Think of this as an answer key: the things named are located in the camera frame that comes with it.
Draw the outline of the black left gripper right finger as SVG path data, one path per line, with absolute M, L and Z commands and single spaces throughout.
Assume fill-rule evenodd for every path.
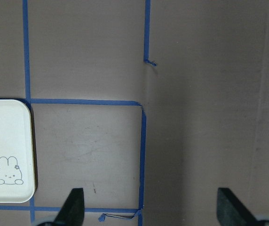
M 216 204 L 221 226 L 269 226 L 269 219 L 258 220 L 229 188 L 218 188 Z

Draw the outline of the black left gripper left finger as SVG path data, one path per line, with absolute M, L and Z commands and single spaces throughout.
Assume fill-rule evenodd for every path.
M 73 188 L 53 221 L 55 226 L 81 226 L 85 204 L 83 188 Z

